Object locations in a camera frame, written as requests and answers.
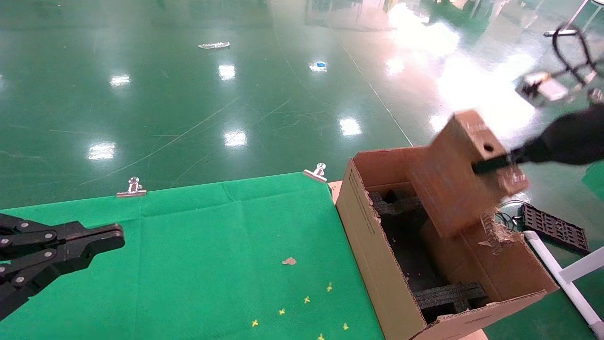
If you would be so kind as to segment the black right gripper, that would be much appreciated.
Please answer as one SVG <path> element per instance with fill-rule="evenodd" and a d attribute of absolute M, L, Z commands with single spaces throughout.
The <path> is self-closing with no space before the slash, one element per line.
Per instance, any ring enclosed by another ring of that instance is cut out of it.
<path fill-rule="evenodd" d="M 592 105 L 560 116 L 541 134 L 503 155 L 472 164 L 474 173 L 491 173 L 520 163 L 591 164 L 604 158 L 604 107 Z"/>

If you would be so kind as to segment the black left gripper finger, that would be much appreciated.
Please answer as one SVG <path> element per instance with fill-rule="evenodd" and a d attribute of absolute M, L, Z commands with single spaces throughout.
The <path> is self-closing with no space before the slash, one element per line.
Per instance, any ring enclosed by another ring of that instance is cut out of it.
<path fill-rule="evenodd" d="M 87 269 L 97 254 L 116 249 L 97 243 L 1 249 L 0 315 L 6 319 L 62 275 Z"/>
<path fill-rule="evenodd" d="M 84 245 L 97 243 L 102 248 L 119 249 L 124 245 L 123 229 L 119 224 L 86 228 L 79 221 L 49 226 L 33 220 L 0 215 L 1 248 L 24 249 L 55 245 Z"/>

